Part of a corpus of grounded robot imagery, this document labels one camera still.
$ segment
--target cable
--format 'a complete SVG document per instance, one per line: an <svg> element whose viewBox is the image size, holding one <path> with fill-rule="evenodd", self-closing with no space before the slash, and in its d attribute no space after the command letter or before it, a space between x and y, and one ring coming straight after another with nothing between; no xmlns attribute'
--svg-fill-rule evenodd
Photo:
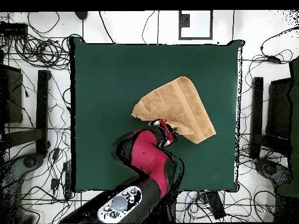
<svg viewBox="0 0 299 224"><path fill-rule="evenodd" d="M102 23L103 23L103 26L104 26L104 29L105 29L106 33L108 34L109 38L111 39L112 44L115 44L115 42L112 40L110 34L109 34L108 31L107 31L107 28L106 28L106 26L105 26L105 23L104 23L104 20L103 20L103 18L102 18L102 15L101 15L100 11L99 11L99 14L100 14L100 19L102 20Z"/></svg>
<svg viewBox="0 0 299 224"><path fill-rule="evenodd" d="M235 10L234 10L234 12L233 12L233 14L232 14L232 35L231 35L231 40L234 40L234 28L235 27Z"/></svg>
<svg viewBox="0 0 299 224"><path fill-rule="evenodd" d="M155 13L155 10L152 12L152 14L148 17L148 19L153 15ZM146 25L147 25L147 22L148 22L148 19L147 19L147 21L146 21L146 23L145 23L145 25L144 25L144 28L143 28L143 31L142 31L142 39L143 39L143 42L144 42L144 44L145 44L145 40L144 40L144 38L143 38L143 32L144 32L144 29L145 29L145 27L146 27Z"/></svg>
<svg viewBox="0 0 299 224"><path fill-rule="evenodd" d="M30 13L31 13L31 12L28 12L28 15L27 15L28 24L30 25L30 27L31 27L37 34L45 34L45 33L50 32L53 28L56 27L56 25L58 24L58 22L59 22L59 20L60 20L60 16L59 16L59 14L58 14L57 12L55 12L56 15L57 15L57 17L58 17L58 20L56 21L56 23L54 24L54 26L51 27L48 31L38 31L38 30L37 30L36 28L34 28L34 27L31 25L31 23L30 23L30 20L29 20L29 15L30 15Z"/></svg>
<svg viewBox="0 0 299 224"><path fill-rule="evenodd" d="M269 57L275 57L276 55L275 55L275 56L270 56L270 55L266 55L266 54L263 52L265 42L267 42L268 40L270 40L270 39L272 39L272 38L278 37L278 36L280 36L280 35L282 35L282 34L284 34L284 33L288 33L288 32L290 32L290 31L298 30L298 29L299 29L299 26L291 27L290 29L287 29L287 30L285 30L285 31L280 32L279 34L276 34L276 35L274 35L274 36L271 36L270 38L267 38L267 39L262 43L262 45L261 45L261 47L260 47L260 51L261 51L262 54L263 54L265 57L267 57L267 58L269 58Z"/></svg>
<svg viewBox="0 0 299 224"><path fill-rule="evenodd" d="M276 196L275 196L272 192L267 191L267 190L258 191L258 192L253 196L253 207L254 207L254 209L255 209L255 214L258 216L258 218L259 218L262 222L264 222L264 220L263 220L263 219L259 216L259 214L258 214L258 210L257 210L257 208L256 208L256 201L255 201L256 196L257 196L258 194L260 194L260 193L269 193L269 194L271 194L272 196L274 196L275 198L276 198Z"/></svg>
<svg viewBox="0 0 299 224"><path fill-rule="evenodd" d="M65 98L64 98L64 94L66 93L66 91L68 91L68 90L70 90L70 89L71 89L70 87L69 87L68 89L65 89L64 92L63 92L63 94L62 94L62 99L63 99L64 103L67 103L67 104L69 104L69 105L70 105L70 103L67 102L67 101L65 100Z"/></svg>

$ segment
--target white floor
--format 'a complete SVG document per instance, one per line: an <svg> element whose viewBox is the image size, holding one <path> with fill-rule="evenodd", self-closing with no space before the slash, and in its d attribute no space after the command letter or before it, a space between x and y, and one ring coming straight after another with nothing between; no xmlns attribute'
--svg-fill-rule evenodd
<svg viewBox="0 0 299 224"><path fill-rule="evenodd" d="M153 10L140 11L140 12L102 12L103 20L106 23L106 28L111 35L112 39L117 43L143 43L142 31L147 21L148 17L151 15ZM64 37L70 34L80 34L87 43L109 43L110 39L107 36L103 24L101 22L98 12L89 12L88 18L82 22L76 16L74 12L59 12L60 21L57 23L56 27L52 31L44 34L46 37L51 37L53 40L61 42ZM241 39L245 40L245 46L243 47L243 63L242 63L242 74L243 74L243 92L249 89L249 86L245 83L245 75L249 70L249 66L252 62L252 58L255 55L261 54L260 47L262 43L271 36L282 32L285 29L299 25L299 18L297 13L282 10L215 10L213 19L213 40L196 40L196 41L179 41L178 40L178 11L160 11L159 12L159 38L158 42L162 44L204 44L213 43L217 44L227 44L232 40ZM27 23L27 13L14 13L12 19L15 22L26 22ZM57 15L55 12L39 12L30 14L30 23L37 30L44 32L50 29L53 24L57 21ZM151 18L148 19L147 26L144 30L143 38L146 43L157 43L157 23L158 23L158 11L155 11ZM34 32L29 28L29 33L36 36ZM292 31L286 33L282 36L273 38L264 44L264 53L267 55L276 55L279 52L289 49L293 52L293 58L299 55L299 42L298 42L298 31ZM284 60L290 59L290 53L284 52ZM17 60L19 57L14 54L14 50L11 51L11 56L5 60L5 63L10 66L21 68L23 71L23 84L33 90L33 84L37 88L37 68L27 64L26 62ZM257 63L253 63L251 68L256 66ZM70 144L70 130L63 128L69 128L70 126L70 114L65 107L62 100L61 93L68 89L70 86L69 72L67 70L55 71L51 70L53 75L53 80L50 84L50 93L53 95L49 96L48 106L51 108L55 105L50 112L50 121L48 124L48 139L53 144L63 138L66 139L64 142ZM253 69L252 77L262 76L264 77L264 99L268 99L268 86L273 80L282 79L290 76L288 64L284 65L274 65L268 62L264 62L261 66ZM248 75L246 78L248 84L251 84L251 77ZM23 107L27 110L29 116L31 116L32 123L35 124L36 121L36 94L30 90L28 98L23 97ZM242 95L241 108L245 108L251 105L251 90ZM66 101L70 102L69 91L65 94ZM266 126L266 109L267 101L264 102L264 113L263 113L263 131L265 131ZM251 113L251 108L248 107L242 110L246 116ZM14 123L10 124L9 128L6 125L7 132L15 132L23 129L31 128L29 118L26 113L23 113L23 122L21 124ZM241 133L250 133L250 116L248 118L241 119ZM242 139L240 145L246 144L245 140ZM25 145L14 147L9 151L9 157L15 156L20 148ZM61 143L60 148L67 148L67 145ZM29 145L28 147L20 151L20 155L34 152L35 145ZM60 175L62 164L66 160L70 160L71 152L66 149L66 154L61 158L61 160L54 166L55 172ZM282 164L287 166L285 159L281 160ZM26 179L30 179L33 176L38 176L33 179L24 182L22 188L22 194L27 194L29 190L34 186L43 186L42 188L52 195L50 191L51 176L49 175L47 160L45 159L44 164L38 170L29 173ZM240 165L239 167L239 182L241 183L240 190L236 193L220 192L221 198L225 205L226 213L230 215L239 215L240 219L232 218L227 216L224 221L233 222L235 221L248 221L248 222L260 222L260 219L256 216L253 209L253 201L250 200L250 195L253 195L261 190L268 190L273 192L273 187L269 180L258 175L257 172L250 167L251 162ZM77 194L75 198L69 202L69 205L56 202L51 204L51 197L45 194L42 190L36 188L32 189L30 194L25 196L23 203L25 208L29 208L31 211L35 211L40 214L39 223L54 223L58 222L60 216L66 212L66 215L72 210L78 208L80 205L87 202L89 199L93 198L100 192L98 191L87 191L81 194ZM200 218L201 216L206 216L206 213L210 214L208 209L203 209L199 211L197 206L190 207L190 215L185 213L183 210L186 204L193 202L195 197L195 192L182 192L178 196L177 213L176 218L178 222L210 222L208 217ZM58 195L55 197L63 199L62 188L58 190ZM275 198L268 193L260 193L257 196L256 201L261 205L269 205L274 210ZM261 210L258 208L259 216L265 222L271 222L273 217L266 210ZM215 220L213 216L210 217L212 222L219 222Z"/></svg>

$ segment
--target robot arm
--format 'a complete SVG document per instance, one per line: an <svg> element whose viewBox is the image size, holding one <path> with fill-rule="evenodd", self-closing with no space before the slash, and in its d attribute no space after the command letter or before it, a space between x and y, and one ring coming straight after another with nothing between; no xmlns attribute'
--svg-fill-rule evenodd
<svg viewBox="0 0 299 224"><path fill-rule="evenodd" d="M60 223L143 222L172 185L176 164L161 148L174 141L174 131L163 120L118 138L112 156L137 172L137 179L99 194Z"/></svg>

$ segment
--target black cable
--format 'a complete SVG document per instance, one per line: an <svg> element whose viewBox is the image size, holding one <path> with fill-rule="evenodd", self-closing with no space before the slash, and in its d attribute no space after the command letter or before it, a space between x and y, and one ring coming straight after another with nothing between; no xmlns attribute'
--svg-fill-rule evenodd
<svg viewBox="0 0 299 224"><path fill-rule="evenodd" d="M62 94L62 99L63 99L63 101L65 102L65 103L67 103L67 104L71 104L71 103L69 103L69 102L67 102L66 100L65 100L65 98L64 98L64 94L66 93L66 91L68 91L68 90L70 90L71 88L69 87L68 89L65 89L64 90L64 92L63 92L63 94Z"/></svg>
<svg viewBox="0 0 299 224"><path fill-rule="evenodd" d="M39 218L37 219L37 222L35 224L38 224L39 220L40 220L40 214L38 212L35 211L31 211L29 209L25 209L23 206L21 206L21 208L25 211L25 212L30 212L30 213L34 213L36 214Z"/></svg>
<svg viewBox="0 0 299 224"><path fill-rule="evenodd" d="M153 15L155 13L155 10L152 12L152 14L148 17L148 19ZM145 27L147 26L147 22L148 22L148 19L147 19L147 21L146 21L146 23L145 23L145 25L144 25L144 28L143 28L143 31L142 31L142 39L143 39L143 42L144 42L144 44L145 44L145 40L144 40L144 38L143 38L143 32L144 32L144 30L145 30Z"/></svg>
<svg viewBox="0 0 299 224"><path fill-rule="evenodd" d="M260 194L260 193L269 193L269 194L271 194L272 196L274 196L275 198L276 198L276 196L275 196L272 192L267 191L267 190L258 191L258 192L253 196L253 207L254 207L254 209L255 209L255 214L258 216L258 218L259 218L262 222L264 222L264 220L263 220L263 219L259 216L259 214L258 214L258 210L257 210L257 208L256 208L256 201L255 201L256 196L257 196L258 194Z"/></svg>
<svg viewBox="0 0 299 224"><path fill-rule="evenodd" d="M17 104L14 100L12 100L12 99L8 99L8 100L11 101L11 102L12 102L13 104L15 104L16 106L20 107L20 108L27 114L27 116L28 116L28 118L29 118L29 121L30 121L30 123L31 123L31 126L32 126L32 128L34 129L34 136L35 136L35 135L36 135L36 129L35 129L33 123L32 123L31 117L29 116L29 114L28 114L28 112L26 111L26 109L25 109L24 107L20 106L19 104Z"/></svg>
<svg viewBox="0 0 299 224"><path fill-rule="evenodd" d="M231 40L234 40L234 28L235 27L235 10L232 14L232 35L231 35Z"/></svg>
<svg viewBox="0 0 299 224"><path fill-rule="evenodd" d="M102 18L102 15L101 15L100 11L99 11L99 14L100 14L100 19L102 20L102 23L103 23L103 26L104 26L104 29L105 29L106 33L108 34L109 38L111 39L112 44L115 44L115 42L112 40L110 34L109 34L108 31L107 31L106 25L105 25L105 23L104 23L104 20L103 20L103 18Z"/></svg>
<svg viewBox="0 0 299 224"><path fill-rule="evenodd" d="M30 27L31 27L37 34L45 34L45 33L48 33L48 32L50 32L53 28L56 27L56 25L58 24L58 22L59 22L59 20L60 20L60 16L59 16L59 14L58 14L57 12L55 12L55 13L56 13L56 15L57 15L57 17L58 17L58 20L56 21L56 23L54 24L54 26L51 27L48 31L39 31L39 30L37 30L36 28L34 28L34 27L31 25L30 20L29 20L29 15L31 14L31 12L28 12L28 15L27 15L28 24L29 24L29 26L30 26Z"/></svg>
<svg viewBox="0 0 299 224"><path fill-rule="evenodd" d="M268 40L270 40L270 39L272 39L272 38L275 38L275 37L278 37L278 36L280 36L280 35L282 35L282 34L285 34L285 33L288 33L289 31L292 31L292 30L298 30L299 29L299 26L296 26L296 27L291 27L291 28L289 28L289 29L287 29L287 30L285 30L285 31L282 31L282 32L280 32L279 34L276 34L276 35L274 35L274 36L271 36L270 38L267 38L263 43L262 43L262 45L261 45L261 47L260 47L260 51L262 52L262 54L265 56L265 57L275 57L275 56L270 56L270 55L266 55L264 52L263 52L263 48L264 48L264 44L265 44L265 42L267 42Z"/></svg>
<svg viewBox="0 0 299 224"><path fill-rule="evenodd" d="M7 164L7 163L13 161L13 160L20 154L20 152L21 152L22 149L24 149L25 147L28 147L29 145L34 144L34 143L35 143L35 141L33 141L33 142L31 142L31 143L25 145L24 147L20 148L19 151L17 152L17 154L16 154L13 158L11 158L11 159L8 160L7 162L5 162L4 164Z"/></svg>

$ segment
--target black device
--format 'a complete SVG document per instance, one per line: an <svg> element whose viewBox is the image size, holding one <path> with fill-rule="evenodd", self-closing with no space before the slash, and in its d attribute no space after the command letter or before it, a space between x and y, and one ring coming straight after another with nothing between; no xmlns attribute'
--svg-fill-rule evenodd
<svg viewBox="0 0 299 224"><path fill-rule="evenodd" d="M277 186L291 182L291 174L288 168L281 164L267 159L255 159L253 162L257 172L261 176L269 179L274 189L276 189Z"/></svg>
<svg viewBox="0 0 299 224"><path fill-rule="evenodd" d="M8 78L8 71L0 69L1 78ZM4 149L36 141L36 152L46 157L49 147L48 137L48 82L51 72L47 70L38 71L37 100L36 100L36 127L28 131L16 131L5 134L2 145ZM22 110L22 106L12 100L9 95L6 99Z"/></svg>
<svg viewBox="0 0 299 224"><path fill-rule="evenodd" d="M16 78L9 77L10 70L11 67L3 65L0 66L0 83L7 83L10 78ZM28 131L12 132L5 134L2 137L2 142L0 143L1 149L9 149L14 146L36 141L36 153L19 156L15 159L6 162L4 166L0 167L0 193L2 197L2 200L0 200L0 215L2 218L1 222L24 222L21 217L22 214L20 207L22 201L20 194L22 189L23 178L26 175L26 173L38 169L43 164L43 159L46 157L47 149L51 145L50 142L47 140L48 82L50 78L50 71L38 71L35 129L31 129ZM22 109L22 105L19 105L17 102L14 101L14 99L9 97L10 94L3 94L3 92L0 93L0 96L2 98L6 98L6 102L12 102L17 107Z"/></svg>
<svg viewBox="0 0 299 224"><path fill-rule="evenodd" d="M75 14L77 15L77 17L80 20L85 20L87 18L88 11L85 11L85 12L75 12Z"/></svg>
<svg viewBox="0 0 299 224"><path fill-rule="evenodd" d="M0 37L5 39L11 38L27 38L28 25L25 23L6 23L0 22Z"/></svg>
<svg viewBox="0 0 299 224"><path fill-rule="evenodd" d="M257 172L271 181L274 190L282 184L291 182L289 170L271 160L255 159L254 164ZM299 221L299 198L275 195L275 213L273 222L298 222Z"/></svg>
<svg viewBox="0 0 299 224"><path fill-rule="evenodd" d="M221 198L219 196L218 191L207 191L204 194L208 199L211 212L214 215L215 219L218 220L220 218L225 217L227 214L224 211L224 206L221 202Z"/></svg>
<svg viewBox="0 0 299 224"><path fill-rule="evenodd" d="M9 161L2 167L6 170L6 176L1 182L1 222L23 223L22 219L21 190L25 175L38 169L43 164L44 157L38 153L22 155Z"/></svg>
<svg viewBox="0 0 299 224"><path fill-rule="evenodd" d="M4 106L4 123L21 123L23 121L23 114L22 108L19 106L22 105L23 99L23 75L20 69L8 65L2 65L0 70L0 73L4 75L1 80L4 95L16 103L13 103L11 100L6 101Z"/></svg>

